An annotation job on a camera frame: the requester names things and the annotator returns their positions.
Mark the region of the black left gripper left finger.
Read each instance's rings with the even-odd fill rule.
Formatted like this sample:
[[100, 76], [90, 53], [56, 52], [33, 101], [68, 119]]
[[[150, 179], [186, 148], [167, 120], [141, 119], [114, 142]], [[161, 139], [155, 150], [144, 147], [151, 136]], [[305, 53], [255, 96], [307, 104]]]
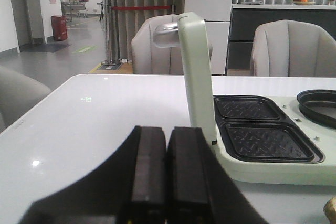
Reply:
[[165, 223], [166, 139], [160, 127], [139, 127], [131, 191], [117, 223]]

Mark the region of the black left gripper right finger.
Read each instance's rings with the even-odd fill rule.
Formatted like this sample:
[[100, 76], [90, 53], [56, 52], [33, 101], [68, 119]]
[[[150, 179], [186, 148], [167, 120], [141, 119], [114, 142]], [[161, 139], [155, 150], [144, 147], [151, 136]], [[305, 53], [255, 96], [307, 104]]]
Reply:
[[200, 128], [174, 128], [167, 177], [169, 223], [266, 223], [221, 167]]

